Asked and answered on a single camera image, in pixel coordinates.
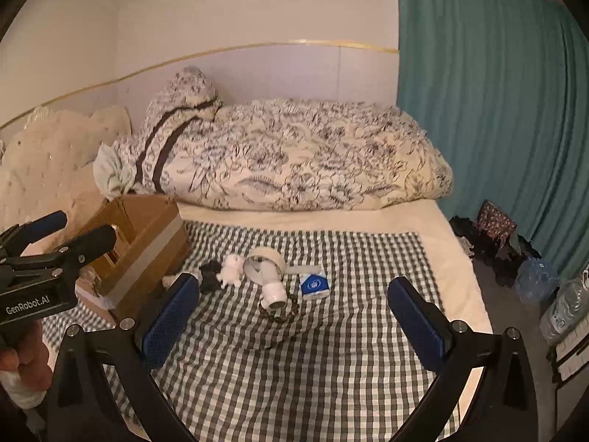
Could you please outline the person left hand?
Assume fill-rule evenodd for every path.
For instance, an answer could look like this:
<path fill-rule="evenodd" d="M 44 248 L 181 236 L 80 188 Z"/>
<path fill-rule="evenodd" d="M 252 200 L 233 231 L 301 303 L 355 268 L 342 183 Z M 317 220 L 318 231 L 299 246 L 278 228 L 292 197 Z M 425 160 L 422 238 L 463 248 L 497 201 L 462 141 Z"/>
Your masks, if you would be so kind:
<path fill-rule="evenodd" d="M 16 347 L 1 350 L 1 370 L 17 371 L 24 385 L 33 391 L 45 391 L 50 387 L 53 372 L 39 320 L 33 322 Z"/>

